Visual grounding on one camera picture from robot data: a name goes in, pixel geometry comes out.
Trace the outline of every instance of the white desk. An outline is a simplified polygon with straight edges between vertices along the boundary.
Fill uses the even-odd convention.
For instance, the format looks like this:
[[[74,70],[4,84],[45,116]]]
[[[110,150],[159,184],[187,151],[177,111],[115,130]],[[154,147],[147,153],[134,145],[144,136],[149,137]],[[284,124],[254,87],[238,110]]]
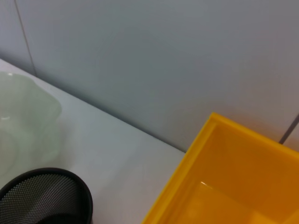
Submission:
[[[0,60],[59,100],[63,148],[51,164],[76,173],[93,195],[94,224],[139,224],[184,153]]]

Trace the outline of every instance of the yellow plastic bin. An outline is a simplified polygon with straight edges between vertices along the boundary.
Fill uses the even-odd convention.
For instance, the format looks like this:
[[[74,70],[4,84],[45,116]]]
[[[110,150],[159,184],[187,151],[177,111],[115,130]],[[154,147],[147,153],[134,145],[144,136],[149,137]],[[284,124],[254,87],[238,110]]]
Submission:
[[[213,113],[143,224],[299,224],[299,153]]]

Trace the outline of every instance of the translucent green bowl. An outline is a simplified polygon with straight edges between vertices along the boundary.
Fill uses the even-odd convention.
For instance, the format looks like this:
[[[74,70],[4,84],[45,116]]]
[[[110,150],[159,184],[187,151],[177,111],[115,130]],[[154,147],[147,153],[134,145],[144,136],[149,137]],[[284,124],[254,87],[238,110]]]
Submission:
[[[35,82],[0,72],[0,187],[59,153],[61,105]]]

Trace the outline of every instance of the gray wall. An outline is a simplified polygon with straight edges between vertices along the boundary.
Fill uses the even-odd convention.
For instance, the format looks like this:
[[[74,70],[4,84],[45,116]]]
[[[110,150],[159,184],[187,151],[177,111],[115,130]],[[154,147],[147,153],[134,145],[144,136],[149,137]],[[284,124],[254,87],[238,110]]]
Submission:
[[[34,69],[0,2],[0,57],[179,149],[212,111],[274,140],[299,112],[299,1],[16,0]]]

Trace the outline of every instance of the black rim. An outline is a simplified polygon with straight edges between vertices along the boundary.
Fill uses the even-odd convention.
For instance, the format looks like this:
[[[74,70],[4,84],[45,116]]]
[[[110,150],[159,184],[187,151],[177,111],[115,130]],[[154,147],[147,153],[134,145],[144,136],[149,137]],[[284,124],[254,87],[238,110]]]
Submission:
[[[19,176],[17,176],[16,178],[14,178],[13,180],[11,180],[10,182],[8,182],[1,190],[0,190],[0,201],[2,200],[2,198],[12,189],[14,188],[16,185],[18,185],[19,183],[34,177],[34,176],[38,176],[38,175],[43,175],[43,174],[58,174],[58,175],[64,175],[67,176],[69,178],[71,178],[72,180],[74,180],[79,187],[83,190],[83,192],[86,193],[86,198],[87,201],[86,203],[89,205],[88,211],[87,211],[87,220],[86,223],[90,224],[92,221],[92,216],[93,216],[93,198],[92,195],[90,193],[90,190],[88,188],[88,186],[85,184],[85,182],[78,177],[76,174],[65,170],[65,169],[60,169],[60,168],[40,168],[40,169],[34,169],[31,171],[28,171],[26,173],[23,173]]]

